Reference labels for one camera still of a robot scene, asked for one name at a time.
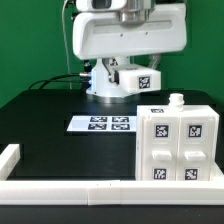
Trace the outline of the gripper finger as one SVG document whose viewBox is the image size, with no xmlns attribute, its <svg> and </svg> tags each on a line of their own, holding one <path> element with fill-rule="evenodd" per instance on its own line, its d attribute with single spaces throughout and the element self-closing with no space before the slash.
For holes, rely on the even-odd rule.
<svg viewBox="0 0 224 224">
<path fill-rule="evenodd" d="M 117 60 L 115 58 L 110 58 L 109 59 L 108 70 L 109 70 L 109 73 L 110 73 L 109 80 L 111 82 L 114 82 L 114 69 L 113 69 L 113 67 L 117 66 L 117 65 L 118 65 L 118 62 L 117 62 Z"/>
<path fill-rule="evenodd" d="M 160 63 L 161 60 L 161 55 L 160 54 L 153 54 L 150 56 L 150 61 L 149 61 L 149 67 L 151 69 L 156 69 Z"/>
</svg>

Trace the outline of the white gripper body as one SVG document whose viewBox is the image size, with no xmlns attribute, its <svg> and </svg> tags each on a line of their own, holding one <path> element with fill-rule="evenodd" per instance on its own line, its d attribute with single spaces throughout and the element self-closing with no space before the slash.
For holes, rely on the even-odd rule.
<svg viewBox="0 0 224 224">
<path fill-rule="evenodd" d="M 184 3 L 128 4 L 119 11 L 81 12 L 73 52 L 81 60 L 176 52 L 187 43 Z"/>
</svg>

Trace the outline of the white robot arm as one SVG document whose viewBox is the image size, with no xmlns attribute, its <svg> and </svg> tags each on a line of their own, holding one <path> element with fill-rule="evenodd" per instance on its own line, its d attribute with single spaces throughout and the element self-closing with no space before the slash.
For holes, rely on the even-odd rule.
<svg viewBox="0 0 224 224">
<path fill-rule="evenodd" d="M 133 56 L 184 49 L 186 5 L 154 0 L 77 0 L 73 52 L 96 61 L 87 96 L 122 102 L 141 92 L 161 89 L 161 72 L 130 61 Z"/>
</svg>

